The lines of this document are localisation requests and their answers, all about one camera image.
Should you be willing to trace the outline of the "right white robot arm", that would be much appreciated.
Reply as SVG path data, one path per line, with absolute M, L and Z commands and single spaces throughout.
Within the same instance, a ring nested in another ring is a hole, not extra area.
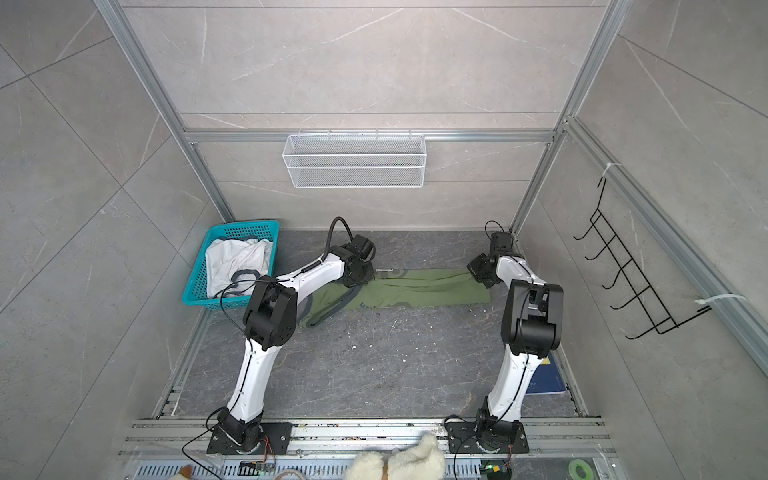
M 500 332 L 504 357 L 475 419 L 457 415 L 444 419 L 454 455 L 529 451 L 521 421 L 524 397 L 537 368 L 559 347 L 562 337 L 563 288 L 533 272 L 512 233 L 493 232 L 489 240 L 489 252 L 473 259 L 468 270 L 488 288 L 496 284 L 508 288 Z

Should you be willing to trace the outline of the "green tank top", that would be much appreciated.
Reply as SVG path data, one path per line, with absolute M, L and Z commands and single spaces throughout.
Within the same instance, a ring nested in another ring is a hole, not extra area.
M 331 282 L 300 302 L 298 324 L 312 328 L 348 310 L 487 304 L 491 293 L 465 269 L 379 270 L 356 287 Z

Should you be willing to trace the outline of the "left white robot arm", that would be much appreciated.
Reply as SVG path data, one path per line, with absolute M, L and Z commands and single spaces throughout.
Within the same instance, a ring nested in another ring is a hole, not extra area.
M 360 287 L 374 278 L 374 243 L 357 234 L 341 246 L 326 246 L 314 262 L 291 273 L 256 281 L 243 315 L 245 347 L 235 389 L 217 412 L 211 453 L 228 450 L 250 454 L 265 441 L 260 423 L 268 380 L 276 357 L 298 325 L 298 305 L 320 288 L 339 281 Z

